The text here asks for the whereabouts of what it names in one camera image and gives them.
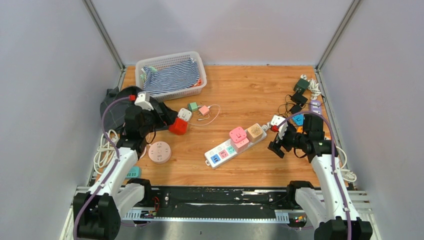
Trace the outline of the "red plug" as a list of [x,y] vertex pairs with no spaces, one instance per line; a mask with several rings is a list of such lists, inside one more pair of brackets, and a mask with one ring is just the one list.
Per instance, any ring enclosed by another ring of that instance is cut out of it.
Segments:
[[187,132],[188,122],[177,117],[172,125],[169,126],[168,130],[175,135],[184,135]]

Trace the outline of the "white plug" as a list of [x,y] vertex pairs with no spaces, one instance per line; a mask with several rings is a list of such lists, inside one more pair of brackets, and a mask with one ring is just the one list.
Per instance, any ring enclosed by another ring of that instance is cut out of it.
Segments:
[[177,117],[185,122],[189,122],[192,116],[193,113],[186,108],[181,108],[177,114]]

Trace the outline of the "beige plug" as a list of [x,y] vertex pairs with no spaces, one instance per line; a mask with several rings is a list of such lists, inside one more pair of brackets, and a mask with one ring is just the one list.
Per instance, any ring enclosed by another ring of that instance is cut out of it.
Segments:
[[246,137],[250,143],[256,143],[262,138],[263,132],[261,126],[255,123],[246,129]]

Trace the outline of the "light pink cube plug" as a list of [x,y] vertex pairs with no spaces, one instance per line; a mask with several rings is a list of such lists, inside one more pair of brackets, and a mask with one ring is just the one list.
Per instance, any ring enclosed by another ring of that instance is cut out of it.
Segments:
[[239,142],[234,142],[232,139],[230,140],[231,146],[234,148],[236,153],[241,153],[249,146],[249,139],[246,137],[243,140],[240,140]]

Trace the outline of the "blue plug adapter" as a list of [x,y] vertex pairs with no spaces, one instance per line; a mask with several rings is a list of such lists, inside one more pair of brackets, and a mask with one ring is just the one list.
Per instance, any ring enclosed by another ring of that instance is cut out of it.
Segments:
[[298,114],[292,117],[292,121],[296,126],[302,126],[304,124],[304,115]]

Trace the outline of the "round pink socket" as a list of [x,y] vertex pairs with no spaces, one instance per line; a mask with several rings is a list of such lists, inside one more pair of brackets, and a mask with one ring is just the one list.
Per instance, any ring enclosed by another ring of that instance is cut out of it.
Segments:
[[158,141],[150,145],[148,157],[155,164],[164,164],[168,162],[172,156],[172,150],[168,143]]

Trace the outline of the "white long power strip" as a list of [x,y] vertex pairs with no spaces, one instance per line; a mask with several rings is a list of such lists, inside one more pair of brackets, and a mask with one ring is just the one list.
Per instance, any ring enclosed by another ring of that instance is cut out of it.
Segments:
[[236,150],[231,145],[231,139],[227,139],[226,141],[220,143],[219,145],[215,146],[214,148],[207,150],[204,153],[205,158],[205,164],[212,169],[215,169],[217,167],[220,167],[222,164],[228,162],[229,160],[233,159],[234,157],[242,154],[246,150],[252,148],[262,140],[264,140],[267,137],[267,133],[263,132],[262,136],[259,138],[258,141],[251,143],[249,142],[246,147],[243,147],[242,150]]

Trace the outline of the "black power adapter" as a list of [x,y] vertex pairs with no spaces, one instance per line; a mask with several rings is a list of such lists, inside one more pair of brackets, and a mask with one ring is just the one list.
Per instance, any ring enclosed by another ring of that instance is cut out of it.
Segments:
[[296,114],[296,113],[300,112],[302,109],[303,109],[303,107],[300,106],[298,103],[287,102],[287,103],[281,104],[277,108],[277,113],[280,116],[288,117],[292,114]]

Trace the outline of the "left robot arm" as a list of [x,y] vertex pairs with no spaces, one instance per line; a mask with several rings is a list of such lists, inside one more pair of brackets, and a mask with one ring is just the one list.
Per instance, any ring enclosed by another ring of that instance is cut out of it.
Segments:
[[133,103],[125,110],[120,138],[112,144],[113,161],[87,192],[73,198],[73,239],[114,240],[122,218],[134,205],[146,207],[152,203],[147,179],[132,178],[123,190],[120,188],[147,146],[147,135],[168,128],[177,115],[177,111],[157,101]]

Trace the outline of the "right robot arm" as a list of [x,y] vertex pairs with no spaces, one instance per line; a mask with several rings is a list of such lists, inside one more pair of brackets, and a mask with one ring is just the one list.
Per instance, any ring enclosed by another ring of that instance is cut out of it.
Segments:
[[268,149],[280,158],[285,152],[301,149],[318,177],[323,199],[309,181],[292,180],[286,188],[286,204],[292,209],[304,210],[316,240],[371,239],[372,224],[361,219],[345,186],[333,130],[329,131],[330,139],[325,138],[324,125],[330,128],[331,124],[316,112],[301,114],[302,132],[297,132],[289,118],[273,116],[269,128],[276,136]]

